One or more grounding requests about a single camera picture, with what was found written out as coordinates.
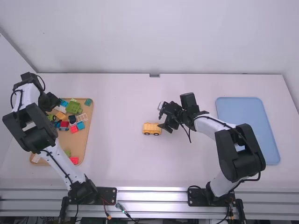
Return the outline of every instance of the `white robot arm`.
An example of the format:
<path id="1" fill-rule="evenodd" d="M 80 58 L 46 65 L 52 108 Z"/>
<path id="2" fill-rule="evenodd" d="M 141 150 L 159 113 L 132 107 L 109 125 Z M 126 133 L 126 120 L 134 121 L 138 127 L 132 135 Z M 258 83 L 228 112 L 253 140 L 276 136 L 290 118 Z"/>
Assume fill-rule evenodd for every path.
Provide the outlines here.
<path id="1" fill-rule="evenodd" d="M 50 92 L 46 94 L 37 77 L 29 72 L 21 75 L 22 81 L 16 83 L 13 88 L 13 94 L 16 94 L 15 105 L 12 105 L 12 94 L 12 112 L 3 116 L 2 121 L 25 151 L 41 156 L 64 180 L 69 192 L 62 202 L 62 223 L 69 201 L 76 204 L 92 204 L 101 199 L 101 195 L 93 182 L 61 149 L 57 129 L 45 113 L 60 106 L 60 99 Z"/>
<path id="2" fill-rule="evenodd" d="M 159 119 L 167 117 L 158 125 L 172 133 L 185 124 L 190 130 L 200 132 L 216 141 L 221 172 L 206 185 L 206 199 L 210 205 L 228 194 L 250 176 L 263 171 L 266 163 L 250 125 L 234 125 L 212 117 L 206 111 L 200 111 L 193 93 L 180 95 L 182 106 L 171 101 L 162 101 L 158 107 Z M 245 146 L 237 152 L 235 146 Z"/>

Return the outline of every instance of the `cork board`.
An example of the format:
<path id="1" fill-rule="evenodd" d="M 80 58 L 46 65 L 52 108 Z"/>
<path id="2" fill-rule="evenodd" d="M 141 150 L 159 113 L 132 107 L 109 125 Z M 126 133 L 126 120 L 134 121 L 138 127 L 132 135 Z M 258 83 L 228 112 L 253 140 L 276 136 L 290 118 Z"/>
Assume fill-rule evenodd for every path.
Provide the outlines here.
<path id="1" fill-rule="evenodd" d="M 63 100 L 70 102 L 71 98 L 63 98 Z M 87 137 L 88 137 L 88 131 L 89 131 L 89 126 L 91 123 L 91 118 L 92 118 L 92 112 L 93 112 L 93 101 L 90 106 L 84 105 L 84 102 L 87 100 L 86 98 L 75 98 L 77 102 L 80 103 L 81 109 L 83 109 L 81 114 L 86 113 L 88 120 L 84 122 L 85 128 L 83 130 L 78 131 L 77 133 L 72 134 L 71 133 L 71 127 L 69 126 L 68 131 L 58 131 L 58 140 L 60 143 L 60 146 L 63 150 L 69 150 L 71 152 L 71 157 L 78 157 L 79 161 L 77 165 L 80 165 L 80 163 L 84 159 L 85 155 L 85 148 L 86 148 L 86 143 L 87 143 Z M 52 110 L 49 112 L 50 114 L 57 114 L 57 110 Z M 68 121 L 68 116 L 73 115 L 71 113 L 66 113 L 66 118 L 63 119 L 63 121 Z M 32 161 L 34 157 L 34 154 L 31 153 L 30 155 L 30 163 L 34 165 L 43 165 L 47 166 L 49 165 L 47 161 L 45 161 L 43 158 L 40 158 L 38 163 L 35 163 Z"/>

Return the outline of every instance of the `yellow toy car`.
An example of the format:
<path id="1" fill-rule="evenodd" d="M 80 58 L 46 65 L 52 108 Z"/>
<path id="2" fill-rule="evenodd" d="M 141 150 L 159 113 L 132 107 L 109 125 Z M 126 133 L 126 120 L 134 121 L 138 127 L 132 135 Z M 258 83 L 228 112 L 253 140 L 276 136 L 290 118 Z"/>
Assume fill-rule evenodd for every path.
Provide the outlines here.
<path id="1" fill-rule="evenodd" d="M 160 135 L 162 132 L 162 129 L 160 127 L 158 127 L 159 123 L 145 123 L 143 125 L 143 130 L 142 133 L 145 135 L 149 135 L 149 134 L 153 134 L 153 135 Z"/>

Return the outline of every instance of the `blue tray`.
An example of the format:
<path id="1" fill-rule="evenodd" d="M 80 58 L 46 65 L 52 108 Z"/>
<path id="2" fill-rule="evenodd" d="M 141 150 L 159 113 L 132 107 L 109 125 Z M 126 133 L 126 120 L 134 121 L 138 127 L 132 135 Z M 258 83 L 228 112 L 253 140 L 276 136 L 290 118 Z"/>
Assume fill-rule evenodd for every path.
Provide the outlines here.
<path id="1" fill-rule="evenodd" d="M 259 98 L 219 97 L 216 100 L 218 118 L 231 124 L 247 123 L 251 125 L 267 165 L 280 162 L 280 155 L 268 121 L 268 117 Z"/>

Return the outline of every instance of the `table surface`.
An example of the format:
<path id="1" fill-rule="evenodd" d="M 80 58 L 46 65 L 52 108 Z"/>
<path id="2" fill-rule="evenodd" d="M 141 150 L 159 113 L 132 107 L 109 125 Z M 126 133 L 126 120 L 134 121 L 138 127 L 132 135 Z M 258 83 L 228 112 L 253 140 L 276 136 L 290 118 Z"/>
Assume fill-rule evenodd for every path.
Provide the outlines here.
<path id="1" fill-rule="evenodd" d="M 263 101 L 281 162 L 267 166 L 261 180 L 240 188 L 297 189 L 299 115 L 282 75 L 239 74 L 40 74 L 46 91 L 61 98 L 91 98 L 93 118 L 85 158 L 78 167 L 97 186 L 205 186 L 220 170 L 216 144 L 182 128 L 160 136 L 142 134 L 145 122 L 159 122 L 161 100 L 180 104 L 194 92 L 201 110 L 217 117 L 218 97 L 258 97 Z M 0 170 L 0 188 L 63 188 L 51 167 L 30 164 L 29 153 L 12 140 Z"/>

